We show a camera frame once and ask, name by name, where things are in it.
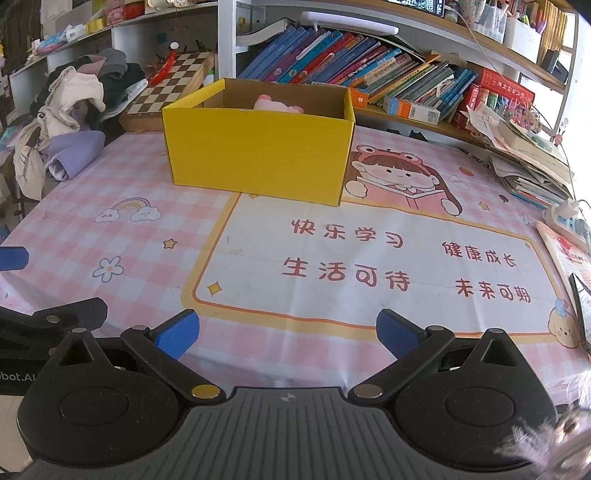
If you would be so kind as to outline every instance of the cartoon girl illustration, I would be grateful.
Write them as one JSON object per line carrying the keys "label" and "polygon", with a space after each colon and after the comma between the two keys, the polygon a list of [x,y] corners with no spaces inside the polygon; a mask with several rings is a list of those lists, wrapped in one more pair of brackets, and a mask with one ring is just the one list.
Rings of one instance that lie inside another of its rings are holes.
{"label": "cartoon girl illustration", "polygon": [[345,192],[353,197],[442,215],[462,212],[441,175],[411,153],[359,145],[349,159]]}

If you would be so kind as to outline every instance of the star illustration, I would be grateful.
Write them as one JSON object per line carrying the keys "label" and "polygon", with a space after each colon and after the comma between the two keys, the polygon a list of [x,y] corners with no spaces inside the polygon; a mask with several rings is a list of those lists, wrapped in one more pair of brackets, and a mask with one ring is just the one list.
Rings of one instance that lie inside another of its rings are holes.
{"label": "star illustration", "polygon": [[207,286],[209,293],[213,297],[216,293],[220,293],[223,289],[220,287],[218,282],[212,283],[211,285]]}
{"label": "star illustration", "polygon": [[164,248],[174,248],[174,246],[177,244],[178,242],[176,242],[175,240],[173,240],[172,238],[170,240],[166,240],[163,242],[164,244]]}

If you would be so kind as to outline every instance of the screw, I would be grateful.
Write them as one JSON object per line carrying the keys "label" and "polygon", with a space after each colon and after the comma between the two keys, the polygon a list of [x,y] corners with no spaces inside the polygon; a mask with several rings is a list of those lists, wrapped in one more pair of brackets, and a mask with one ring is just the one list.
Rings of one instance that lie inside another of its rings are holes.
{"label": "screw", "polygon": [[216,398],[222,391],[219,387],[211,384],[196,385],[191,390],[191,395],[202,400],[210,400]]}
{"label": "screw", "polygon": [[357,385],[353,389],[353,393],[359,398],[378,398],[384,393],[384,391],[377,385],[364,383]]}

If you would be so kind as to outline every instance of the cloud illustration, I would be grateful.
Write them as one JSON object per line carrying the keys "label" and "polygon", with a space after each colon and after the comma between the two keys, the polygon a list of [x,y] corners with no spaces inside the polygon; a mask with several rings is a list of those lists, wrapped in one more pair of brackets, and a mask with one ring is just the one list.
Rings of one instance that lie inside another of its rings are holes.
{"label": "cloud illustration", "polygon": [[142,207],[135,212],[130,220],[132,222],[142,222],[144,220],[158,220],[162,214],[156,207]]}
{"label": "cloud illustration", "polygon": [[97,215],[95,217],[96,223],[102,222],[116,222],[119,220],[119,212],[117,210],[113,210],[112,208],[107,208],[103,213]]}

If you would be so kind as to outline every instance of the paper stack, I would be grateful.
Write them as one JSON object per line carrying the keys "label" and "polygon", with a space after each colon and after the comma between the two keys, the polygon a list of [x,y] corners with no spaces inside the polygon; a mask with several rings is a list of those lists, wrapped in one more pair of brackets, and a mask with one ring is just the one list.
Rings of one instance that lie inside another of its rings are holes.
{"label": "paper stack", "polygon": [[491,144],[491,164],[510,194],[545,209],[571,197],[573,173],[558,149],[542,150],[486,105],[468,110],[469,128]]}

